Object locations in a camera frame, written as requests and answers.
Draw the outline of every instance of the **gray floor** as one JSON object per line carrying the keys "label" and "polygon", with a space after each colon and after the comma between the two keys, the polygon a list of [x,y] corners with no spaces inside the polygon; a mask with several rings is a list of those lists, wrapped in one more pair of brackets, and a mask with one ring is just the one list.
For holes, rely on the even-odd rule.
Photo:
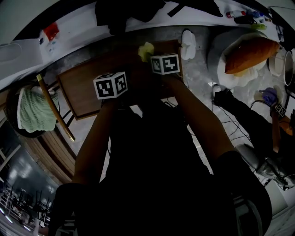
{"label": "gray floor", "polygon": [[[207,51],[210,47],[210,42],[214,38],[215,35],[228,31],[231,28],[227,27],[204,27],[204,26],[176,26],[176,27],[161,27],[161,28],[153,28],[153,29],[144,29],[135,32],[127,33],[123,36],[111,37],[108,39],[104,39],[102,41],[91,44],[85,48],[82,48],[62,59],[53,63],[46,69],[45,80],[47,83],[50,83],[55,80],[55,76],[69,68],[74,67],[75,65],[84,62],[90,58],[93,58],[97,55],[101,55],[110,50],[114,50],[117,46],[122,44],[144,44],[144,42],[153,42],[153,41],[166,41],[172,39],[181,40],[182,32],[185,28],[190,29],[196,37],[197,43],[197,52],[194,59],[184,61],[182,60],[183,65],[183,75],[184,81],[189,87],[190,91],[200,99],[206,106],[212,109],[211,96],[212,96],[212,87],[210,86],[212,80],[209,76],[207,70]],[[247,105],[251,105],[254,101],[253,95],[257,90],[266,89],[267,87],[272,87],[277,85],[282,91],[284,91],[284,83],[282,78],[274,77],[270,74],[267,65],[259,71],[259,77],[255,80],[252,80],[248,83],[247,86],[241,88],[236,87],[234,89],[234,96],[246,103]],[[66,104],[66,101],[62,95],[59,93],[59,102],[61,105],[61,114],[66,113],[69,108]],[[171,102],[176,104],[176,101],[171,98],[169,99]],[[253,106],[253,109],[265,117],[268,121],[271,121],[269,116],[269,108],[266,105],[256,103]],[[220,110],[219,107],[214,107],[213,112],[218,116],[218,118],[224,122],[228,121],[229,118],[224,114],[223,111]],[[76,137],[75,142],[71,142],[63,130],[60,128],[62,134],[66,138],[70,147],[77,154],[80,150],[80,147],[87,136],[91,125],[94,121],[95,117],[90,117],[87,119],[73,121],[70,129]],[[224,128],[227,134],[231,134],[236,130],[236,126],[230,122],[224,124]],[[238,130],[233,135],[230,136],[230,139],[238,138],[243,136],[243,134]],[[194,137],[194,142],[198,148],[199,154],[203,160],[203,162],[208,166],[207,159],[205,157],[204,152],[202,151],[197,139]],[[246,137],[238,138],[232,141],[233,145],[236,146],[238,144],[247,143],[251,145],[249,140]],[[104,173],[108,164],[109,156],[106,156],[106,163],[104,168]]]}

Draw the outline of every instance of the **green towel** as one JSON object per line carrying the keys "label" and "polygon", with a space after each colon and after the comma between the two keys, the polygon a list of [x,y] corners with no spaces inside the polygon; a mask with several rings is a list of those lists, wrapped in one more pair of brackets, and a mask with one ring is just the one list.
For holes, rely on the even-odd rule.
{"label": "green towel", "polygon": [[[58,107],[58,95],[52,95],[52,100]],[[22,88],[18,99],[18,128],[32,133],[37,130],[54,130],[56,117],[46,98],[27,88]]]}

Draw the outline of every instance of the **wooden table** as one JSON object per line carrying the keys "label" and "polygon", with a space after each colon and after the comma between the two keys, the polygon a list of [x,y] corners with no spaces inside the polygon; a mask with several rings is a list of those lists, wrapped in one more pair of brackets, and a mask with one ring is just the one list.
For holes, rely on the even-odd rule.
{"label": "wooden table", "polygon": [[[176,53],[180,55],[178,40],[153,43],[154,55]],[[96,115],[101,100],[96,97],[93,80],[106,73],[125,71],[128,84],[140,84],[159,79],[152,73],[150,63],[142,62],[138,46],[125,47],[83,62],[57,76],[57,81],[65,99],[77,120]],[[182,74],[179,56],[180,75]],[[170,91],[162,87],[161,98],[171,97]]]}

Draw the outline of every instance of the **purple object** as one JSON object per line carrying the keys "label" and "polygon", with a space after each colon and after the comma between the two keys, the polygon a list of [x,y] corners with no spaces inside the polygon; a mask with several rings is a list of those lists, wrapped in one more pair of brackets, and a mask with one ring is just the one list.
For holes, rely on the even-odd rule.
{"label": "purple object", "polygon": [[274,88],[266,88],[266,90],[259,90],[262,93],[262,98],[267,105],[273,106],[278,102],[277,91]]}

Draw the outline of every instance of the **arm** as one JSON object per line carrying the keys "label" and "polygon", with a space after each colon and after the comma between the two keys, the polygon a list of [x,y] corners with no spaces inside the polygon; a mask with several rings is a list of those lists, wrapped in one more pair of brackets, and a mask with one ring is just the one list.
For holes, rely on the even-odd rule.
{"label": "arm", "polygon": [[222,154],[235,150],[223,125],[213,112],[179,80],[171,77],[164,77],[163,80],[174,93],[210,164],[213,164]]}
{"label": "arm", "polygon": [[98,113],[78,153],[73,183],[99,183],[116,108],[117,101],[112,100],[104,104]]}
{"label": "arm", "polygon": [[281,143],[281,132],[278,121],[278,113],[275,110],[271,112],[272,117],[272,149],[274,152],[278,153]]}

